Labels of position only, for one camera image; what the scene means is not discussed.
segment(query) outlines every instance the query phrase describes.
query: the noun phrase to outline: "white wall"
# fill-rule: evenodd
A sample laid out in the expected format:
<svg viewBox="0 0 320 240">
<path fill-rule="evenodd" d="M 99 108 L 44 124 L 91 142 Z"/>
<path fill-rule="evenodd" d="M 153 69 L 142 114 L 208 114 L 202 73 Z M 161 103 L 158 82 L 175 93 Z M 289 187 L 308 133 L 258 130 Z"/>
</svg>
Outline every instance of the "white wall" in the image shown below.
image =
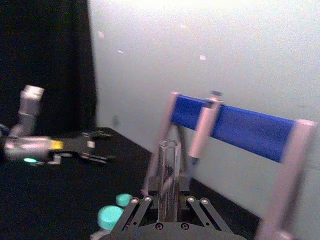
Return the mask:
<svg viewBox="0 0 320 240">
<path fill-rule="evenodd" d="M 226 105 L 320 120 L 316 0 L 91 0 L 89 5 L 98 123 L 112 127 L 117 116 L 116 130 L 148 150 L 170 91 L 205 98 L 219 90 Z M 301 239 L 320 236 L 319 155 L 318 131 L 294 216 L 293 231 Z M 196 178 L 261 216 L 278 168 L 210 139 Z"/>
</svg>

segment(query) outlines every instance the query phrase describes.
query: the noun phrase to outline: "blue strap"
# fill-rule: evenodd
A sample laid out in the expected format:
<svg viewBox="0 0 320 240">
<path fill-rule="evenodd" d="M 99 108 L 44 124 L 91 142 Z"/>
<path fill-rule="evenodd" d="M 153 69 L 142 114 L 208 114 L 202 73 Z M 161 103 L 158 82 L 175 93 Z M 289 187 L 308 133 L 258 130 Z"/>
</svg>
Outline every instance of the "blue strap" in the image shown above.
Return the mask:
<svg viewBox="0 0 320 240">
<path fill-rule="evenodd" d="M 194 130 L 204 100 L 179 95 L 171 122 Z M 212 137 L 251 153 L 281 161 L 294 121 L 222 105 Z"/>
</svg>

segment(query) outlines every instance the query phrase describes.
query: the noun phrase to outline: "metal bracket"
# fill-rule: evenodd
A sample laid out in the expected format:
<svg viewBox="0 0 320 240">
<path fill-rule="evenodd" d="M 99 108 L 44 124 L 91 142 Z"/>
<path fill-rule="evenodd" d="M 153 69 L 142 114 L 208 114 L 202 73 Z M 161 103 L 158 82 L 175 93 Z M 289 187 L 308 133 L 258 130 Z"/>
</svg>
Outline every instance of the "metal bracket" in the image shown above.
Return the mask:
<svg viewBox="0 0 320 240">
<path fill-rule="evenodd" d="M 274 183 L 272 197 L 262 218 L 255 240 L 279 240 L 290 198 L 298 183 L 305 156 L 314 133 L 316 123 L 304 119 L 295 121 L 282 157 L 283 166 Z"/>
</svg>

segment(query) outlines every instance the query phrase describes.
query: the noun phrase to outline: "black table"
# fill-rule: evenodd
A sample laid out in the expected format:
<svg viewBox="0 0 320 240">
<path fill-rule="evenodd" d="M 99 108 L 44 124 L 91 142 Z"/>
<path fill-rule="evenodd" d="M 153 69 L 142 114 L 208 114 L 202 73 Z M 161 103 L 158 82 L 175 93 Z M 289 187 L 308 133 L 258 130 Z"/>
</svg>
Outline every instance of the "black table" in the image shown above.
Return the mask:
<svg viewBox="0 0 320 240">
<path fill-rule="evenodd" d="M 97 213 L 116 195 L 141 197 L 151 153 L 109 128 L 110 141 L 96 144 L 107 165 L 63 158 L 61 165 L 0 165 L 0 240 L 88 240 L 99 230 Z M 253 239 L 259 219 L 193 180 L 191 193 L 207 197 L 235 234 Z"/>
</svg>

